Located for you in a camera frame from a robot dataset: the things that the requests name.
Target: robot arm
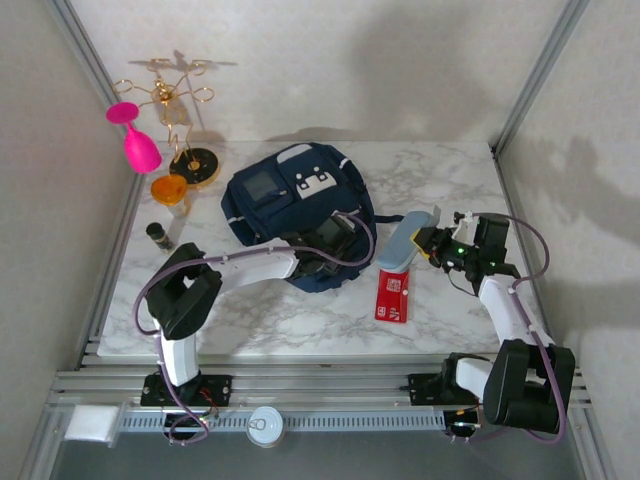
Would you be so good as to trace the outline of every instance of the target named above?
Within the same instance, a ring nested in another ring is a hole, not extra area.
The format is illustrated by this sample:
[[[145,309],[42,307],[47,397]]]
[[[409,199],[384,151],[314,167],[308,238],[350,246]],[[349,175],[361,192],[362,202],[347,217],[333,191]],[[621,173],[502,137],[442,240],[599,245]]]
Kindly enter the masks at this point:
[[[433,398],[440,404],[464,404],[470,392],[483,404],[491,424],[556,433],[558,406],[531,330],[535,330],[551,359],[565,412],[575,358],[569,349],[554,344],[525,302],[522,308],[530,326],[516,307],[511,285],[520,275],[514,265],[504,263],[508,221],[480,216],[473,245],[469,245],[456,239],[464,218],[456,213],[454,227],[422,228],[413,241],[433,266],[446,273],[464,272],[475,295],[489,312],[500,340],[500,351],[493,363],[476,355],[453,353],[445,360],[439,375],[412,386],[412,392],[422,390],[421,398]]]
[[[265,247],[281,246],[289,246],[289,244],[278,238],[256,247],[249,247],[246,251],[250,252],[251,250],[264,249]],[[169,265],[165,265],[165,267],[178,263],[179,261],[183,261],[184,255],[188,256],[189,260],[202,257],[201,252],[197,252],[195,245],[193,243],[188,243],[179,247],[178,251],[174,254],[176,258],[172,257],[174,262],[171,262]],[[202,293],[204,296],[209,297],[211,300],[210,304],[213,306],[213,302],[217,295],[221,295],[229,290],[233,290],[234,288],[251,285],[263,280],[284,279],[290,277],[296,270],[298,263],[298,258],[294,252],[264,253],[260,255],[247,255],[246,257],[231,259],[220,264],[217,272],[211,272],[219,275],[221,285],[218,288],[217,293],[214,294],[211,290],[207,289],[203,289]],[[205,272],[201,272],[201,274],[206,275],[206,269],[204,269]],[[164,292],[156,291],[155,293],[168,294],[169,292],[165,290]],[[199,315],[200,319],[206,320],[208,313],[208,311],[201,311]],[[179,387],[194,379],[200,372],[196,351],[196,333],[193,332],[187,337],[178,338],[182,335],[175,335],[172,332],[169,333],[168,330],[164,328],[164,325],[158,320],[158,318],[166,319],[166,315],[159,314],[158,316],[154,315],[154,317],[156,318],[156,324],[162,330],[161,345],[162,351],[164,352],[169,380],[174,386]]]
[[[197,264],[162,278],[146,295],[171,384],[192,391],[189,385],[197,383],[196,332],[204,325],[218,295],[263,280],[298,278],[319,271],[334,274],[340,268],[338,264],[308,251],[281,247],[313,247],[340,259],[354,240],[354,232],[353,224],[334,215],[317,230],[291,233],[284,236],[286,241],[276,238],[230,254],[215,271],[198,261],[204,253],[195,244],[178,247],[158,274],[185,262],[195,260]],[[187,286],[186,280],[192,283]]]

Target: marble table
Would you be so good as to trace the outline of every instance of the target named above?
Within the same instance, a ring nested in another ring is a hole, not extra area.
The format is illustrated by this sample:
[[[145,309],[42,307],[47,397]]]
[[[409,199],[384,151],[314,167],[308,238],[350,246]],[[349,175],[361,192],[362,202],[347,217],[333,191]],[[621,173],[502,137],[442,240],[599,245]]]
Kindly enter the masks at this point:
[[[191,198],[186,221],[175,220],[150,196],[149,185],[166,169],[148,176],[120,268],[112,302],[100,338],[98,355],[154,356],[153,340],[140,335],[131,307],[141,287],[166,261],[145,234],[160,222],[176,243],[195,242],[207,255],[241,248],[220,208],[232,174],[289,143],[236,142],[207,147],[222,162],[219,178]],[[442,210],[443,224],[458,211],[507,212],[506,202],[483,143],[334,142],[360,169],[376,213],[403,214],[410,210]],[[378,250],[394,226],[378,228]],[[507,260],[526,272],[515,232],[510,229]],[[468,287],[462,274],[453,273]],[[455,290],[447,276],[422,257],[411,268],[409,321],[391,324],[374,319],[378,267],[338,290],[302,292],[284,281],[266,281],[218,297],[205,326],[198,333],[201,354],[249,355],[399,355],[460,351],[497,352],[498,339],[480,302]],[[529,287],[522,298],[535,309]],[[143,325],[151,327],[146,305]]]

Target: purple cable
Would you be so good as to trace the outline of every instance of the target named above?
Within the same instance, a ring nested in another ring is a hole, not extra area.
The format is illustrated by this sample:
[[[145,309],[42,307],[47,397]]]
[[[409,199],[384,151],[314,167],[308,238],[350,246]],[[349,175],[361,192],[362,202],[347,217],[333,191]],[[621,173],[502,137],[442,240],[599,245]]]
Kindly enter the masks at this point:
[[[344,212],[337,212],[336,214],[353,220],[358,225],[360,225],[364,230],[364,232],[367,234],[367,238],[369,239],[369,251],[367,252],[367,255],[362,260],[358,260],[355,262],[347,262],[347,261],[332,257],[331,255],[323,252],[322,250],[318,250],[317,248],[312,248],[312,247],[273,247],[273,248],[265,247],[265,248],[258,248],[255,250],[240,251],[240,252],[231,253],[229,255],[224,255],[224,256],[198,258],[195,260],[186,260],[184,262],[177,263],[176,265],[173,265],[172,267],[169,267],[166,270],[163,270],[162,272],[158,273],[157,275],[152,277],[151,280],[149,280],[144,287],[142,287],[142,290],[140,290],[140,293],[136,297],[136,300],[133,302],[133,319],[135,321],[136,328],[143,335],[158,336],[156,340],[156,349],[158,350],[158,364],[160,365],[160,372],[162,373],[162,378],[164,380],[165,385],[167,386],[167,390],[169,390],[169,394],[171,395],[171,398],[173,398],[173,401],[176,403],[176,405],[182,408],[186,413],[184,416],[178,418],[171,425],[171,428],[169,429],[170,442],[174,442],[173,434],[175,433],[176,427],[188,418],[195,420],[202,427],[204,433],[198,436],[194,436],[188,440],[180,440],[180,443],[182,445],[188,445],[190,443],[196,443],[201,440],[204,440],[209,436],[209,427],[187,405],[185,405],[185,403],[182,400],[180,400],[180,397],[178,396],[175,389],[173,388],[173,384],[169,380],[169,373],[167,372],[167,367],[165,365],[164,352],[162,351],[162,339],[160,338],[160,335],[161,335],[160,330],[158,329],[145,330],[144,328],[142,328],[142,326],[140,326],[138,311],[140,310],[140,304],[142,303],[142,299],[145,297],[147,293],[149,293],[149,290],[151,290],[151,288],[153,288],[153,286],[157,284],[160,280],[168,277],[169,275],[183,268],[192,267],[194,265],[224,263],[224,262],[228,262],[229,260],[234,260],[236,258],[249,257],[251,255],[261,255],[263,253],[268,254],[273,252],[292,252],[292,251],[293,252],[310,252],[310,253],[315,253],[316,255],[319,255],[320,257],[325,258],[330,262],[336,263],[343,267],[358,267],[360,265],[364,265],[371,259],[375,251],[375,241],[373,239],[373,234],[371,233],[371,230],[369,229],[369,227],[367,227],[366,223],[364,223],[355,215],[351,215],[350,213],[344,213]]]
[[[529,223],[525,222],[524,220],[521,220],[519,218],[513,217],[511,215],[505,215],[503,213],[475,213],[473,216],[474,217],[478,217],[480,215],[493,215],[496,217],[502,217],[502,218],[506,218],[511,220],[512,222],[515,222],[519,225],[522,225],[524,227],[526,227],[528,230],[530,230],[536,237],[538,237],[538,240],[540,240],[540,243],[542,244],[542,248],[544,250],[544,265],[542,266],[542,269],[533,274],[533,275],[529,275],[527,277],[522,277],[522,278],[518,278],[516,279],[513,284],[511,285],[511,291],[509,292],[509,295],[511,296],[511,298],[513,299],[513,303],[516,307],[516,309],[518,310],[518,313],[520,314],[520,317],[522,318],[522,321],[525,323],[525,325],[527,326],[527,328],[531,328],[533,326],[533,323],[531,322],[531,319],[529,318],[529,316],[527,315],[527,312],[524,309],[524,306],[522,305],[522,302],[520,301],[520,297],[518,297],[518,293],[516,292],[516,288],[522,284],[523,282],[527,282],[527,281],[531,281],[534,280],[536,278],[540,278],[542,275],[545,274],[545,272],[547,271],[547,269],[549,268],[549,261],[550,261],[550,254],[549,254],[549,246],[547,245],[547,242],[545,241],[544,237],[542,236],[542,234],[536,230],[532,225],[530,225]],[[549,358],[549,354],[547,353],[547,349],[545,348],[544,344],[542,343],[542,340],[540,339],[540,336],[538,335],[538,333],[535,330],[530,330],[531,331],[531,336],[533,337],[533,339],[536,342],[536,345],[538,346],[538,349],[540,350],[540,355],[542,356],[542,363],[544,364],[544,369],[547,372],[547,376],[549,377],[549,383],[551,384],[551,391],[553,392],[553,398],[556,402],[556,407],[558,408],[558,420],[560,422],[560,425],[558,427],[558,433],[555,437],[553,438],[543,438],[541,436],[539,436],[538,434],[527,430],[526,433],[527,435],[529,435],[531,438],[544,443],[546,445],[557,445],[559,444],[562,439],[564,438],[566,432],[567,432],[567,414],[564,410],[564,402],[562,401],[562,395],[560,395],[560,386],[558,385],[558,380],[556,379],[555,373],[553,372],[553,367],[551,366],[551,359]],[[487,435],[487,437],[491,438],[495,438],[493,436],[494,434],[491,435]],[[479,437],[478,441],[483,440],[484,437]]]
[[[202,432],[200,435],[197,436],[193,436],[189,439],[186,440],[179,440],[179,442],[184,446],[184,445],[188,445],[190,443],[196,443],[199,442],[201,440],[204,440],[205,438],[207,438],[209,436],[209,427],[208,425],[206,425],[204,423],[204,421],[202,421],[200,419],[200,417],[198,417],[189,407],[187,407],[187,405],[185,405],[185,403],[180,400],[180,397],[178,396],[178,394],[176,393],[176,390],[173,388],[173,385],[171,384],[171,381],[169,381],[169,372],[167,372],[167,366],[164,362],[164,352],[162,351],[162,339],[160,338],[160,333],[158,334],[157,338],[156,338],[156,349],[158,350],[158,364],[160,365],[160,371],[162,372],[162,378],[164,379],[164,383],[167,386],[167,390],[169,390],[169,394],[171,395],[171,398],[173,398],[173,401],[176,403],[177,406],[179,406],[180,408],[182,408],[185,411],[185,415],[178,418],[175,422],[173,422],[173,424],[171,425],[171,428],[169,428],[169,441],[171,443],[174,442],[173,439],[173,434],[175,433],[175,429],[176,427],[184,422],[185,420],[187,420],[188,418],[192,418],[193,420],[195,420],[198,425],[200,425],[202,427]]]
[[[344,217],[347,217],[353,220],[358,225],[360,225],[365,231],[365,233],[367,234],[367,238],[369,239],[369,251],[367,252],[367,255],[362,260],[358,260],[355,262],[347,262],[347,261],[332,257],[331,255],[323,252],[322,250],[318,250],[317,248],[312,248],[312,247],[273,247],[273,248],[265,247],[265,248],[258,248],[255,250],[240,251],[236,253],[231,253],[229,255],[219,255],[217,257],[186,260],[184,262],[177,263],[172,267],[169,267],[166,270],[163,270],[162,272],[158,273],[153,278],[151,278],[151,280],[149,280],[144,287],[142,287],[142,290],[140,290],[140,293],[138,293],[138,296],[133,302],[133,319],[135,321],[136,328],[141,334],[147,335],[147,336],[155,335],[156,333],[159,332],[159,330],[145,330],[140,325],[138,310],[140,310],[140,304],[142,303],[142,299],[145,297],[147,293],[149,293],[149,290],[151,290],[153,286],[156,283],[158,283],[160,280],[186,267],[192,267],[194,265],[203,265],[206,263],[208,264],[222,263],[225,261],[234,260],[236,258],[249,257],[251,255],[261,255],[263,253],[270,253],[270,252],[310,252],[310,253],[315,253],[316,255],[319,255],[320,257],[325,258],[330,262],[341,265],[343,267],[359,267],[360,265],[364,265],[371,259],[371,257],[373,256],[373,252],[375,250],[375,241],[373,240],[373,234],[371,233],[371,230],[369,230],[369,227],[367,227],[366,223],[364,223],[355,215],[351,215],[350,213],[344,213],[344,212],[336,212],[336,214],[342,215]]]

